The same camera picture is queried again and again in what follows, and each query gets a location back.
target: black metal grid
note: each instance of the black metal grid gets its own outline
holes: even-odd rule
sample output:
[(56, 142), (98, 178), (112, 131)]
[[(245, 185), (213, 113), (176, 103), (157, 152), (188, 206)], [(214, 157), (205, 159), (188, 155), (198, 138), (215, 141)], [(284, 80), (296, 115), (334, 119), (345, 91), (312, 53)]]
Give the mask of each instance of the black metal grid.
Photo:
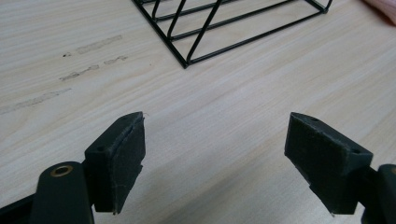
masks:
[[(213, 51), (211, 53), (208, 53), (208, 54), (206, 54), (204, 56), (201, 56), (201, 57), (193, 59), (192, 58), (192, 54), (195, 52), (196, 48), (198, 47), (202, 37), (204, 36), (204, 34), (205, 34), (205, 32), (207, 30), (216, 29), (216, 28), (219, 28), (220, 26), (224, 26), (224, 25), (230, 24), (230, 23), (235, 22), (235, 21), (241, 21), (243, 19), (255, 16), (257, 14), (263, 13), (263, 12), (271, 10), (271, 9), (274, 9), (276, 7), (285, 6), (288, 3), (296, 2), (296, 1), (299, 1), (299, 0), (284, 0), (284, 1), (280, 2), (280, 3), (271, 5), (269, 7), (263, 7), (263, 8), (251, 11), (249, 13), (242, 14), (242, 15), (230, 18), (230, 19), (225, 20), (225, 21), (216, 22), (214, 24), (211, 24), (210, 22), (212, 21), (212, 19), (216, 15), (216, 12), (218, 11), (219, 6), (220, 5), (224, 5), (224, 4), (229, 4), (231, 2), (238, 1), (238, 0), (217, 0), (215, 3), (211, 3), (211, 4), (199, 6), (199, 7), (194, 7), (194, 8), (190, 8), (190, 9), (186, 9), (186, 10), (183, 10), (183, 7), (184, 7), (184, 5), (186, 3), (186, 0), (181, 0), (179, 6), (177, 8), (177, 11), (174, 14), (169, 14), (169, 15), (165, 15), (165, 16), (161, 16), (161, 17), (157, 17), (156, 16), (156, 13), (157, 13), (158, 7), (160, 6), (161, 0), (132, 0), (132, 1), (135, 3), (137, 8), (139, 8), (140, 12), (148, 20), (148, 22), (151, 24), (153, 29), (157, 32), (157, 34), (163, 40), (163, 43), (165, 43), (165, 45), (171, 50), (171, 52), (175, 55), (177, 60), (180, 62), (180, 64), (184, 68), (187, 68), (188, 66), (190, 66), (192, 64), (195, 64), (195, 63), (198, 63), (198, 62), (201, 62), (203, 60), (212, 58), (212, 57), (214, 57), (216, 55), (219, 55), (219, 54), (224, 53), (226, 51), (229, 51), (231, 49), (235, 49), (235, 48), (241, 47), (241, 46), (246, 45), (246, 44), (248, 44), (248, 43), (250, 43), (252, 41), (258, 40), (258, 39), (263, 38), (263, 37), (266, 37), (268, 35), (271, 35), (273, 33), (276, 33), (278, 31), (281, 31), (283, 29), (291, 27), (291, 26), (293, 26), (295, 24), (298, 24), (300, 22), (307, 21), (307, 20), (312, 19), (312, 18), (314, 18), (314, 17), (316, 17), (318, 15), (326, 14), (329, 11), (330, 5), (332, 4), (332, 0), (329, 0), (329, 2), (328, 2), (326, 7), (323, 6), (321, 3), (315, 1), (315, 0), (303, 0), (303, 1), (307, 2), (309, 5), (311, 5), (312, 7), (314, 7), (317, 10), (317, 12), (315, 12), (314, 14), (308, 15), (306, 17), (303, 17), (303, 18), (301, 18), (301, 19), (299, 19), (297, 21), (293, 21), (293, 22), (287, 23), (285, 25), (279, 26), (279, 27), (277, 27), (277, 28), (275, 28), (273, 30), (267, 31), (267, 32), (262, 33), (260, 35), (255, 35), (255, 36), (253, 36), (251, 38), (245, 39), (245, 40), (240, 41), (238, 43), (235, 43), (235, 44), (233, 44), (231, 46), (228, 46), (226, 48), (218, 49), (218, 50)], [(149, 3), (154, 3), (155, 4), (154, 8), (152, 9), (150, 14), (144, 8), (144, 5), (145, 4), (149, 4)], [(195, 13), (195, 12), (199, 12), (199, 11), (202, 11), (202, 10), (206, 10), (206, 9), (210, 9), (210, 8), (212, 8), (211, 12), (209, 13), (209, 16), (207, 17), (207, 19), (206, 19), (206, 21), (205, 21), (205, 23), (204, 23), (202, 28), (196, 29), (196, 30), (193, 30), (193, 31), (189, 31), (189, 32), (181, 34), (181, 35), (172, 35), (173, 29), (175, 28), (175, 25), (177, 23), (177, 19), (180, 16), (189, 15), (189, 14), (192, 14), (192, 13)], [(158, 26), (157, 23), (161, 22), (161, 21), (169, 21), (169, 20), (172, 20), (172, 23), (169, 26), (168, 32), (165, 34), (163, 32), (163, 30)], [(180, 52), (177, 50), (177, 48), (174, 46), (173, 42), (174, 41), (178, 41), (178, 40), (183, 39), (183, 38), (186, 38), (186, 37), (189, 37), (189, 36), (192, 36), (192, 35), (197, 35), (197, 37), (196, 37), (196, 39), (195, 39), (195, 41), (194, 41), (194, 43), (193, 43), (188, 55), (187, 55), (187, 57), (184, 58), (180, 54)]]

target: wood grain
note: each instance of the wood grain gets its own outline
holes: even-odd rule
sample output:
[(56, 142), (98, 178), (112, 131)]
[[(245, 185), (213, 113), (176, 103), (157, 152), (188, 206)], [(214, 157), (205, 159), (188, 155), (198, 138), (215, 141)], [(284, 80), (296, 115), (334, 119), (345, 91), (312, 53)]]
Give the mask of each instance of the wood grain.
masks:
[(130, 1), (6, 0), (0, 27), (0, 206), (135, 111), (143, 172), (96, 223), (360, 223), (361, 206), (329, 214), (283, 155), (291, 111), (373, 151), (375, 169), (396, 162), (396, 30), (361, 1), (187, 70)]

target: wooden table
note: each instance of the wooden table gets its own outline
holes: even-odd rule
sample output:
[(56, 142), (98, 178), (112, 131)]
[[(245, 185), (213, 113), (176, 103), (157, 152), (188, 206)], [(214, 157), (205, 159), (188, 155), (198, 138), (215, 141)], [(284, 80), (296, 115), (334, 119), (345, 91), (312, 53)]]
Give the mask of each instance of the wooden table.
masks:
[(396, 30), (362, 1), (187, 70), (130, 1), (5, 0), (0, 28), (0, 206), (135, 111), (143, 171), (96, 223), (360, 223), (361, 205), (333, 217), (284, 156), (291, 111), (371, 150), (375, 169), (396, 162)]

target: black 3d-printed part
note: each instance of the black 3d-printed part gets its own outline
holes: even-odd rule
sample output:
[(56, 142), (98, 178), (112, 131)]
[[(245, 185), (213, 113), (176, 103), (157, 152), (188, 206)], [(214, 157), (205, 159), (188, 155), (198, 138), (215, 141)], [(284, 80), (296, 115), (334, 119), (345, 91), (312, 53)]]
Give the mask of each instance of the black 3d-printed part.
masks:
[(67, 161), (45, 170), (34, 197), (30, 224), (93, 223), (81, 163)]
[(379, 167), (377, 194), (387, 223), (396, 223), (396, 165), (386, 164)]
[(0, 208), (0, 223), (28, 223), (34, 196), (35, 195), (30, 195), (15, 203)]
[(117, 119), (85, 151), (91, 201), (97, 212), (119, 213), (146, 155), (142, 112)]
[(291, 113), (285, 155), (331, 213), (354, 213), (353, 179), (370, 167), (370, 151), (318, 119)]

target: scratch mark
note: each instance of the scratch mark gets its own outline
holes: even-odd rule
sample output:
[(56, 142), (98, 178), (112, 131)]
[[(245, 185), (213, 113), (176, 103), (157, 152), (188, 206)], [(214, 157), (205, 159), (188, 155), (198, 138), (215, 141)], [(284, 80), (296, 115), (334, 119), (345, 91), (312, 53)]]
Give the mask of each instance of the scratch mark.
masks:
[(81, 71), (81, 72), (72, 72), (72, 73), (70, 73), (69, 76), (60, 77), (59, 79), (60, 79), (61, 81), (66, 81), (67, 79), (79, 77), (79, 76), (83, 75), (84, 73), (86, 73), (86, 72), (88, 72), (88, 71), (96, 70), (96, 69), (99, 69), (99, 65), (98, 65), (98, 64), (92, 65), (92, 66), (88, 67), (87, 69), (85, 69), (85, 70), (83, 70), (83, 71)]
[(105, 61), (104, 64), (113, 64), (113, 63), (115, 63), (117, 60), (125, 61), (127, 58), (128, 58), (128, 57), (126, 57), (126, 56), (119, 56), (119, 57), (116, 58), (116, 59)]
[(68, 89), (65, 89), (65, 90), (62, 90), (62, 91), (52, 91), (52, 92), (45, 93), (45, 94), (43, 94), (43, 95), (41, 95), (39, 97), (30, 99), (30, 100), (27, 100), (27, 101), (23, 101), (23, 102), (20, 102), (20, 103), (17, 103), (15, 105), (2, 106), (2, 107), (0, 107), (0, 115), (4, 115), (6, 113), (25, 108), (27, 106), (38, 105), (40, 103), (43, 103), (46, 100), (49, 100), (50, 98), (53, 98), (55, 96), (59, 96), (60, 94), (65, 93), (65, 92), (70, 91), (70, 90), (72, 90), (72, 89), (68, 88)]
[(109, 45), (109, 44), (113, 43), (114, 41), (118, 41), (118, 40), (122, 40), (122, 35), (116, 35), (116, 36), (110, 37), (108, 39), (101, 40), (101, 41), (95, 42), (93, 44), (84, 46), (84, 47), (80, 47), (80, 48), (76, 49), (76, 51), (79, 54), (84, 54), (91, 50), (100, 49), (101, 47), (103, 47), (105, 45)]

